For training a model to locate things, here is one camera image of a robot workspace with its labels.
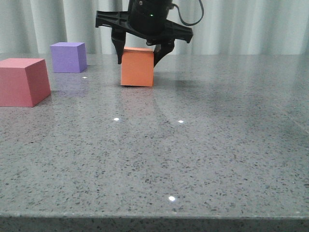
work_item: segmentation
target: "pink foam block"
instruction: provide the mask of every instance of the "pink foam block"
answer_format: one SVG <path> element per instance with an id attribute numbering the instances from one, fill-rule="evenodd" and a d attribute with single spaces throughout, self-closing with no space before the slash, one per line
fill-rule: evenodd
<path id="1" fill-rule="evenodd" d="M 0 61 L 0 106 L 33 107 L 50 94 L 44 59 Z"/>

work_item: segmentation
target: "purple cube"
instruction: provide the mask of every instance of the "purple cube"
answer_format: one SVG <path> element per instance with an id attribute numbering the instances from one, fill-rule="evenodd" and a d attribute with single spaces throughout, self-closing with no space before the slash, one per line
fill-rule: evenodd
<path id="1" fill-rule="evenodd" d="M 55 73 L 81 73 L 87 68 L 85 43 L 60 42 L 50 49 Z"/>

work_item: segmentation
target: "white curtain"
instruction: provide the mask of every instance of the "white curtain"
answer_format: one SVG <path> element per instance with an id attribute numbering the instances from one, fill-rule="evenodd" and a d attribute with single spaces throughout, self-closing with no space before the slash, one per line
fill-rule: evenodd
<path id="1" fill-rule="evenodd" d="M 57 42 L 85 42 L 114 54 L 111 29 L 95 28 L 96 10 L 127 10 L 129 0 L 0 0 L 0 53 L 49 53 Z M 183 18 L 201 15 L 198 0 L 174 0 Z M 174 54 L 309 54 L 309 0 L 203 0 L 205 17 L 190 44 Z M 177 10 L 169 19 L 178 22 Z M 126 46 L 146 47 L 127 35 Z"/>

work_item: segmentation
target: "gray countertop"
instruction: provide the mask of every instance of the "gray countertop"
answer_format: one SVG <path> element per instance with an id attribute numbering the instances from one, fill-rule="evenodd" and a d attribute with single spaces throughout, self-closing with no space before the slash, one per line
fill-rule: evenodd
<path id="1" fill-rule="evenodd" d="M 0 216 L 309 218 L 309 56 L 170 55 L 154 87 L 8 57 L 52 95 L 0 107 Z"/>

